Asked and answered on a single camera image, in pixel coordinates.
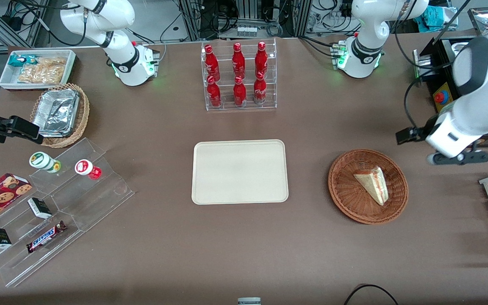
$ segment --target sandwich slice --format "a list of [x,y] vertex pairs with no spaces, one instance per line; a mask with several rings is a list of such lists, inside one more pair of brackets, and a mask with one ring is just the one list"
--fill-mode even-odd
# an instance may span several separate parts
[[389,199],[385,177],[383,177],[383,171],[379,166],[370,170],[358,170],[353,176],[379,205],[383,206]]

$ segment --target clear acrylic shelf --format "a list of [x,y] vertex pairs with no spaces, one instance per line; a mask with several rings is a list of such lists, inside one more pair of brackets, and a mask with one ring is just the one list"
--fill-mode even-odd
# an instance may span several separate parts
[[[253,102],[253,83],[255,83],[255,55],[257,53],[257,44],[260,41],[266,43],[267,60],[267,74],[265,75],[265,82],[267,83],[267,97],[266,101],[258,105]],[[275,39],[250,39],[238,40],[242,45],[242,54],[246,59],[246,73],[244,77],[244,86],[246,87],[247,102],[244,108],[235,106],[233,96],[233,86],[235,84],[235,74],[233,72],[233,45],[226,46],[225,41],[209,41],[202,43],[201,48],[201,65],[203,73],[203,86],[205,88],[205,105],[207,110],[246,110],[246,109],[260,109],[260,108],[276,108],[277,107],[277,54]],[[207,76],[208,72],[205,66],[205,45],[210,44],[213,53],[217,57],[219,63],[220,80],[217,82],[219,92],[221,93],[222,106],[214,108],[208,98],[207,92]]]
[[[37,170],[30,176],[36,189],[0,214],[0,228],[6,230],[12,242],[11,247],[0,249],[0,274],[7,287],[20,284],[134,194],[112,170],[104,154],[105,151],[83,138],[55,158],[62,163],[61,170],[55,174]],[[81,159],[101,168],[101,177],[91,180],[76,174],[74,164]],[[52,217],[36,217],[27,202],[31,197],[43,199]],[[26,245],[61,220],[67,229],[28,253]]]

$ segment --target round wicker basket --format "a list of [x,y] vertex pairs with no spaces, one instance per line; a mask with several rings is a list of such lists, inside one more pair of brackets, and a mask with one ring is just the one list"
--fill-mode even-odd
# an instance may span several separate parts
[[[358,170],[381,167],[389,199],[380,206],[354,178]],[[329,171],[329,192],[340,210],[364,224],[385,224],[397,218],[408,203],[408,183],[401,169],[386,155],[355,149],[339,156]]]
[[[72,83],[66,83],[65,85],[59,85],[54,88],[48,89],[49,91],[60,91],[64,89],[73,89],[80,94],[79,100],[79,108],[76,110],[76,119],[75,119],[75,127],[73,133],[66,137],[66,138],[44,138],[42,141],[42,145],[49,146],[52,148],[62,148],[73,144],[74,142],[80,140],[84,130],[86,129],[86,125],[88,124],[88,115],[89,115],[89,101],[88,97],[84,93],[80,87],[74,85]],[[35,113],[37,112],[37,107],[39,106],[39,102],[41,97],[37,99],[35,106],[33,106],[33,111],[29,116],[29,121],[33,122],[33,118],[35,118]]]

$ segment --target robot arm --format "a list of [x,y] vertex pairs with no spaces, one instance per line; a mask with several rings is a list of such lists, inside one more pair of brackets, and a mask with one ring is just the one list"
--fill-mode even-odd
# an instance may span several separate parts
[[141,85],[155,76],[153,51],[134,46],[122,31],[135,21],[135,11],[128,0],[73,0],[69,5],[75,4],[80,7],[60,10],[65,27],[102,47],[112,61],[116,76],[124,84]]
[[455,158],[488,133],[488,35],[466,45],[453,63],[461,96],[442,109],[426,141],[440,154]]
[[[411,12],[407,12],[411,4],[415,5]],[[351,15],[360,21],[361,28],[357,37],[339,42],[339,46],[345,48],[337,54],[341,56],[337,68],[355,78],[370,75],[389,37],[386,21],[395,21],[399,17],[415,18],[424,12],[427,5],[428,0],[354,0]]]

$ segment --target brown table surface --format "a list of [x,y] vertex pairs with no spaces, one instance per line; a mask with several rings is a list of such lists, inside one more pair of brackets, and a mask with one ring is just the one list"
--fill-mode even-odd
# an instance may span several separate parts
[[[429,38],[401,35],[408,53]],[[159,77],[138,87],[114,77],[103,50],[74,50],[72,81],[91,103],[85,136],[137,193],[17,288],[0,279],[0,305],[230,305],[254,296],[264,305],[331,305],[360,283],[385,287],[401,304],[488,304],[488,202],[477,182],[488,163],[430,166],[428,144],[397,146],[413,70],[393,39],[366,79],[334,71],[298,39],[277,39],[277,110],[230,114],[205,110],[200,46],[169,45]],[[0,116],[29,118],[38,96],[2,89]],[[418,122],[434,113],[425,86],[409,102]],[[246,139],[285,143],[289,199],[195,205],[194,145]],[[356,148],[387,154],[408,180],[408,206],[389,224],[358,224],[331,200],[329,166]],[[39,149],[23,139],[0,144],[0,175],[33,173],[27,159]],[[351,304],[391,301],[367,288]]]

